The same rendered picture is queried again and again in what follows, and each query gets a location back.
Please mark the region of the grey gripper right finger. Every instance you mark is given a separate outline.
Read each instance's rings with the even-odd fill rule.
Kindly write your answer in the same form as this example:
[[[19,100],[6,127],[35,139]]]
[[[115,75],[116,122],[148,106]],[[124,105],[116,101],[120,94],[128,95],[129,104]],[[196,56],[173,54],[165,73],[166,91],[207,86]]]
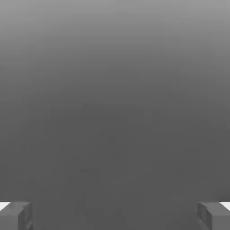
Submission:
[[[200,230],[230,230],[230,202],[199,202]]]

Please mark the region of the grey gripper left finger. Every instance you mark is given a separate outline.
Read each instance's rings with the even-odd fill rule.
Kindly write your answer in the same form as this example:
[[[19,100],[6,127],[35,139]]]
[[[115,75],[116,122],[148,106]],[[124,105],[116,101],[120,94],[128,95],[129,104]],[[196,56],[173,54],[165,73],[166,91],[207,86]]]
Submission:
[[[0,201],[0,230],[34,230],[33,203]]]

